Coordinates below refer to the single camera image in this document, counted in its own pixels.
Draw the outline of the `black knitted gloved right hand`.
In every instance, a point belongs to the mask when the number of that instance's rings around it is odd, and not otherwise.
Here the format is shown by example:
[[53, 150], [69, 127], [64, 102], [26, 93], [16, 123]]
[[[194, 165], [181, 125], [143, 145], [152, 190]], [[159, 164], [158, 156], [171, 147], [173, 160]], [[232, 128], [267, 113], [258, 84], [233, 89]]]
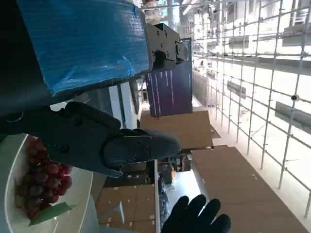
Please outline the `black knitted gloved right hand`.
[[165, 221], [162, 233], [227, 233], [231, 229], [231, 219], [226, 214], [218, 215], [221, 202], [212, 199], [207, 202], [200, 194], [189, 199], [182, 196], [173, 206]]

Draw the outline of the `black left hand blue tape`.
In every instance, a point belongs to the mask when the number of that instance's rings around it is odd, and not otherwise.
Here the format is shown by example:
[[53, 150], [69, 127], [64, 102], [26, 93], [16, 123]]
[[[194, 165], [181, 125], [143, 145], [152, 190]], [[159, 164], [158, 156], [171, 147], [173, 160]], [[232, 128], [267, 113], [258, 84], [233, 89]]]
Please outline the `black left hand blue tape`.
[[187, 48], [126, 0], [0, 3], [0, 131], [42, 139], [50, 159], [118, 178], [124, 164], [171, 157], [168, 134], [122, 129], [73, 100], [86, 91], [174, 69]]

